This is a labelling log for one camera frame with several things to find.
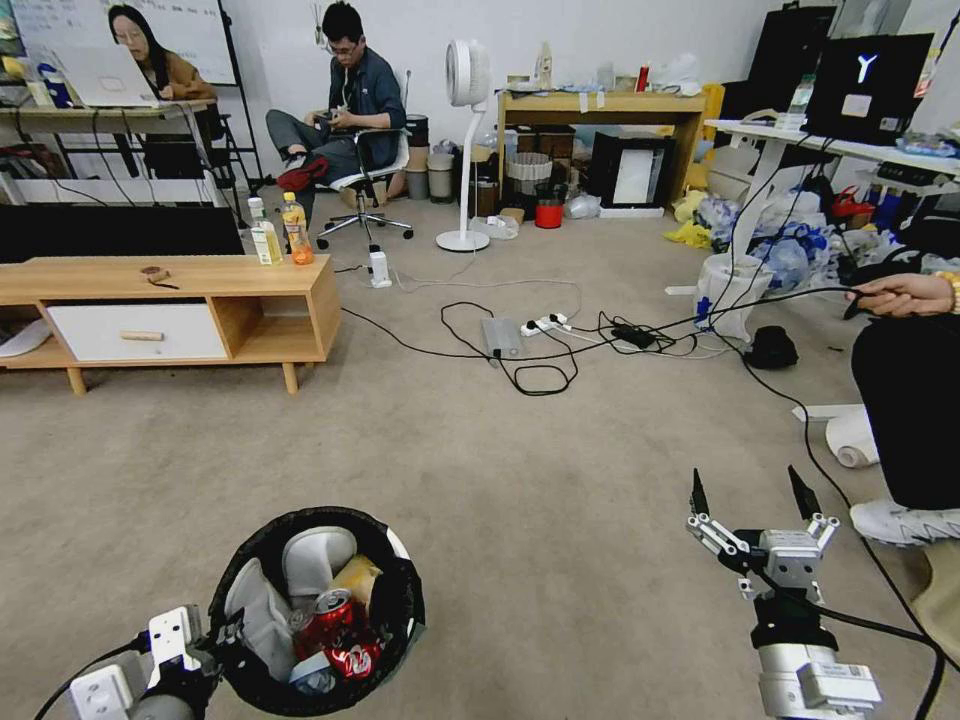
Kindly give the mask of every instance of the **y logo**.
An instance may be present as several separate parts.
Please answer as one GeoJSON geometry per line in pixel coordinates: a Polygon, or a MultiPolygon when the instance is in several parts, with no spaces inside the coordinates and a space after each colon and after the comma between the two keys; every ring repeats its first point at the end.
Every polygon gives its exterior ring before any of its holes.
{"type": "Polygon", "coordinates": [[[857,84],[862,85],[863,81],[867,79],[867,72],[870,70],[870,65],[876,60],[879,55],[873,55],[872,57],[866,58],[863,55],[857,56],[857,61],[860,63],[860,76],[857,78],[857,84]]]}

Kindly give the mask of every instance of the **black trash bin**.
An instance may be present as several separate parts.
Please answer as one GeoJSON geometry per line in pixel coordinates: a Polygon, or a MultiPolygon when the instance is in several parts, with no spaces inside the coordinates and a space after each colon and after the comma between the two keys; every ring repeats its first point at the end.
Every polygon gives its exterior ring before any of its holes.
{"type": "Polygon", "coordinates": [[[221,646],[218,659],[223,677],[246,703],[276,715],[312,717],[355,705],[389,679],[400,667],[426,627],[420,577],[403,543],[386,525],[370,515],[344,507],[316,507],[281,515],[250,536],[227,566],[210,604],[211,637],[231,622],[225,616],[227,593],[240,570],[257,558],[266,579],[289,602],[281,554],[287,541],[315,527],[342,527],[356,537],[357,552],[380,570],[371,603],[371,625],[388,637],[373,672],[362,680],[338,682],[325,695],[304,695],[271,677],[264,662],[243,642],[221,646]]]}

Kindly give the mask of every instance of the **brown jacket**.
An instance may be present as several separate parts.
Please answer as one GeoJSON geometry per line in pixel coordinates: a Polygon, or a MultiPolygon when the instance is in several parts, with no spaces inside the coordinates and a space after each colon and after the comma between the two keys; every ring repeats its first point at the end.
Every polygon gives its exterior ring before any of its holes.
{"type": "Polygon", "coordinates": [[[174,100],[216,99],[217,91],[200,77],[197,69],[176,53],[167,51],[167,76],[174,100]]]}

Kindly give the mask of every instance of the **cabinet leg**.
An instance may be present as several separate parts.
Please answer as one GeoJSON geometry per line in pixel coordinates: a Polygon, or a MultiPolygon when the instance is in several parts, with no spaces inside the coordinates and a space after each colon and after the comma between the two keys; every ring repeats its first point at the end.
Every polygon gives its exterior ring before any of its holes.
{"type": "Polygon", "coordinates": [[[287,385],[287,392],[296,395],[299,386],[297,385],[297,368],[293,363],[283,363],[283,382],[287,385]]]}
{"type": "Polygon", "coordinates": [[[83,371],[80,368],[67,368],[67,379],[74,395],[86,395],[87,386],[83,382],[83,371]]]}

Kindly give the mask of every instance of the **person's hand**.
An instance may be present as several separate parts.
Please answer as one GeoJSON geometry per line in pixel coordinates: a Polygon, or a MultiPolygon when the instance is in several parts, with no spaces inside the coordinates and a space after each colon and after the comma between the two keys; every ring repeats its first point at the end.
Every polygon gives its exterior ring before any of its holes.
{"type": "Polygon", "coordinates": [[[357,125],[357,116],[349,110],[340,110],[335,113],[330,120],[330,127],[334,130],[346,130],[347,128],[356,127],[357,125]]]}
{"type": "MultiPolygon", "coordinates": [[[[866,293],[857,305],[874,315],[940,315],[953,310],[953,285],[935,275],[903,273],[858,285],[866,293]]],[[[853,300],[854,294],[847,293],[853,300]]]]}
{"type": "Polygon", "coordinates": [[[303,124],[313,127],[321,119],[323,119],[323,115],[326,112],[327,112],[326,110],[311,110],[310,112],[308,112],[306,115],[303,116],[303,124]]]}

